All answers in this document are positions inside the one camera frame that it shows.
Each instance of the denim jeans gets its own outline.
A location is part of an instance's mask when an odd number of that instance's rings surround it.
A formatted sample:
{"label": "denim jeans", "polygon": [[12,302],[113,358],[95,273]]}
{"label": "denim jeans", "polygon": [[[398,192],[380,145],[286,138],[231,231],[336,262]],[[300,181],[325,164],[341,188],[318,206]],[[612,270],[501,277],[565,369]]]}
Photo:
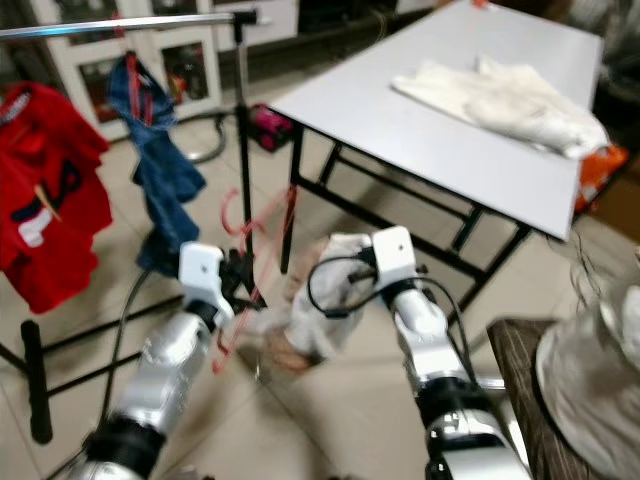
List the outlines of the denim jeans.
{"label": "denim jeans", "polygon": [[[133,181],[144,191],[147,211],[154,224],[137,262],[142,268],[177,276],[180,246],[196,240],[200,233],[182,203],[193,200],[206,182],[169,138],[169,129],[175,124],[173,102],[138,60],[136,64],[141,118],[132,112],[126,56],[111,71],[108,101],[126,122],[138,149],[140,160]],[[151,122],[145,122],[149,103]]]}

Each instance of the black metal frame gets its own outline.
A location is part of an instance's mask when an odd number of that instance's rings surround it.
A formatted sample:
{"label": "black metal frame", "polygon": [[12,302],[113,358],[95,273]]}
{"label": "black metal frame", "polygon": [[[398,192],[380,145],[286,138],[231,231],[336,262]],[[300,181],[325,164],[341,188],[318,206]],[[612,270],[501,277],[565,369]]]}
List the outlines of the black metal frame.
{"label": "black metal frame", "polygon": [[[331,174],[333,173],[333,169],[335,168],[335,165],[337,163],[340,163],[349,168],[357,170],[358,172],[364,175],[367,175],[389,187],[392,187],[403,193],[411,195],[412,197],[417,198],[422,202],[428,203],[429,205],[437,208],[438,210],[463,221],[462,227],[458,231],[456,237],[451,243],[451,246],[447,250],[443,250],[442,248],[416,235],[413,235],[413,234],[411,235],[411,240],[418,250],[442,261],[443,263],[471,277],[474,280],[474,285],[464,294],[464,296],[459,302],[460,308],[463,310],[471,304],[471,302],[475,299],[478,293],[480,293],[482,288],[487,284],[487,282],[491,279],[491,277],[493,277],[493,275],[500,269],[500,267],[504,265],[505,261],[511,256],[511,254],[515,251],[518,245],[520,245],[520,243],[533,230],[528,225],[525,225],[521,222],[510,219],[516,223],[515,232],[513,233],[512,237],[503,245],[500,251],[496,254],[496,256],[493,258],[488,268],[483,270],[460,258],[460,251],[468,241],[469,236],[473,232],[473,229],[478,223],[478,220],[480,219],[480,216],[482,215],[483,212],[496,213],[502,217],[505,217],[505,215],[495,212],[492,209],[483,207],[482,205],[479,205],[476,202],[469,200],[468,198],[464,198],[459,194],[443,189],[442,187],[438,185],[434,185],[433,183],[427,180],[424,180],[408,172],[405,172],[395,167],[394,165],[390,165],[384,162],[383,160],[375,158],[361,150],[358,150],[357,148],[351,145],[341,143],[336,139],[331,138],[326,134],[323,134],[322,132],[318,132],[317,130],[314,130],[312,127],[307,127],[301,124],[300,122],[295,121],[294,119],[291,119],[291,120],[294,122],[294,127],[293,127],[293,149],[292,149],[292,156],[291,156],[291,172],[290,172],[290,179],[289,179],[290,185],[291,185],[290,188],[296,189],[297,187],[302,187],[305,190],[313,193],[314,195],[331,202],[332,204],[341,208],[345,212],[351,215],[354,215],[355,217],[358,217],[361,220],[364,220],[372,225],[375,225],[376,227],[387,228],[392,226],[393,225],[392,222],[380,217],[379,215],[367,210],[366,208],[360,205],[357,205],[341,197],[340,195],[338,195],[335,192],[332,192],[328,188],[328,183],[331,178]],[[313,130],[316,133],[319,133],[320,135],[323,135],[324,137],[329,138],[331,141],[334,142],[333,148],[331,149],[331,152],[329,153],[329,156],[327,157],[325,165],[322,169],[322,173],[320,174],[320,177],[318,178],[318,180],[315,182],[309,180],[308,178],[305,178],[300,173],[300,163],[302,160],[302,145],[304,140],[305,128],[309,130]],[[425,183],[438,190],[444,191],[445,193],[451,196],[461,198],[462,200],[469,202],[471,204],[470,212],[467,214],[467,213],[457,211],[456,209],[451,208],[447,205],[444,205],[441,202],[438,202],[437,200],[434,200],[418,192],[415,192],[405,187],[404,185],[389,179],[388,177],[372,172],[367,168],[344,158],[341,155],[341,152],[342,152],[342,149],[345,147],[350,150],[356,151],[361,155],[368,157],[371,160],[377,161],[387,168],[391,168],[404,175],[408,175],[410,177],[416,178],[418,181],[422,183]],[[282,246],[282,256],[280,259],[280,271],[282,273],[287,272],[288,265],[289,265],[289,257],[291,254],[291,241],[293,238],[293,223],[294,223],[292,217],[294,216],[295,202],[296,202],[296,196],[293,195],[291,197],[291,201],[289,202],[289,205],[287,206],[287,218],[289,219],[287,221],[287,224],[289,225],[289,228],[285,231],[284,241]]]}
{"label": "black metal frame", "polygon": [[[247,69],[246,69],[246,44],[244,41],[244,25],[256,23],[257,14],[255,12],[239,12],[233,14],[233,36],[235,42],[236,53],[236,107],[235,115],[238,124],[238,143],[240,145],[240,163],[242,169],[242,189],[243,189],[243,207],[245,222],[249,222],[252,217],[251,212],[251,179],[249,169],[249,137],[248,137],[248,108],[245,100],[245,92],[247,85]],[[246,238],[246,258],[253,259],[253,242],[251,233]],[[245,266],[244,275],[246,277],[241,282],[247,290],[252,291],[255,288],[255,279],[253,276],[253,262]],[[127,322],[142,318],[154,312],[168,310],[177,307],[180,304],[181,296],[172,297],[161,301],[154,305],[138,310],[127,316]],[[264,300],[260,297],[258,304],[263,305]],[[47,444],[53,438],[53,427],[51,424],[51,414],[49,409],[49,399],[59,393],[63,393],[73,387],[81,385],[100,375],[107,373],[113,366],[121,367],[139,358],[140,352],[134,353],[118,361],[109,363],[103,367],[88,372],[82,376],[69,380],[66,383],[49,388],[47,385],[47,375],[45,370],[45,355],[59,350],[60,348],[72,345],[76,342],[86,340],[101,333],[107,332],[119,325],[119,319],[98,325],[96,327],[84,330],[75,335],[69,336],[62,340],[49,345],[43,345],[40,338],[40,328],[37,323],[32,320],[26,320],[21,324],[21,336],[24,345],[24,358],[20,358],[5,345],[0,343],[0,358],[9,362],[11,366],[16,368],[26,376],[29,386],[29,404],[31,406],[31,436],[40,443]]]}

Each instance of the red t-shirt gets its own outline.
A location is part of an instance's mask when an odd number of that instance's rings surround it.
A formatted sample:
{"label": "red t-shirt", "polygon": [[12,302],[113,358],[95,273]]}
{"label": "red t-shirt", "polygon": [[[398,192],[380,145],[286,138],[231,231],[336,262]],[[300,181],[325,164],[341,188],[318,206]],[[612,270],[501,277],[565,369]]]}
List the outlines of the red t-shirt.
{"label": "red t-shirt", "polygon": [[0,270],[34,313],[85,289],[98,264],[93,235],[111,212],[95,169],[107,149],[48,87],[21,83],[0,109]]}

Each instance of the white cloth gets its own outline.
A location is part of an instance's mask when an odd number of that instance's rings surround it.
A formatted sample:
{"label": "white cloth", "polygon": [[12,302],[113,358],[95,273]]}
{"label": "white cloth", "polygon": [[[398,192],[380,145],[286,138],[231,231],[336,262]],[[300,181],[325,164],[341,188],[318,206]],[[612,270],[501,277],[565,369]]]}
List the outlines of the white cloth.
{"label": "white cloth", "polygon": [[[371,245],[368,235],[333,234],[320,260],[338,256],[350,256]],[[327,263],[316,270],[311,279],[311,292],[323,308],[351,305],[370,289],[371,282],[351,284],[348,275],[361,269],[357,260],[341,260]],[[251,318],[245,331],[257,335],[273,328],[286,327],[284,335],[300,354],[331,358],[340,352],[351,332],[362,318],[362,309],[347,318],[328,319],[309,300],[306,282],[286,308],[267,308]]]}
{"label": "white cloth", "polygon": [[474,71],[426,62],[392,87],[459,120],[582,159],[609,145],[595,117],[560,95],[529,65],[480,57]]}
{"label": "white cloth", "polygon": [[640,475],[640,270],[542,337],[542,398],[569,445],[606,478]]}

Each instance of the white table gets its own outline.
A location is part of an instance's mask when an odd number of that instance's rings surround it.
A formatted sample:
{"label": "white table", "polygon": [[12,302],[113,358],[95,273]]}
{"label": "white table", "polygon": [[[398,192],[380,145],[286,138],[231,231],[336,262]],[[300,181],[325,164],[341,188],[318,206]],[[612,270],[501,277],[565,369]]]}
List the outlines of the white table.
{"label": "white table", "polygon": [[[561,93],[588,108],[601,49],[599,37],[569,27],[494,5],[479,9],[469,0],[453,3],[271,105],[295,121],[291,183],[384,226],[386,222],[372,212],[325,188],[335,162],[344,162],[340,148],[346,146],[471,202],[474,208],[468,216],[448,212],[464,220],[453,251],[414,239],[419,249],[480,283],[463,299],[466,306],[530,229],[567,239],[580,164],[430,109],[391,90],[391,79],[412,73],[425,60],[470,69],[484,54],[502,63],[532,65]],[[337,145],[319,182],[299,173],[304,128]],[[456,254],[483,211],[496,212],[519,226],[486,271]],[[288,231],[283,271],[290,241]]]}

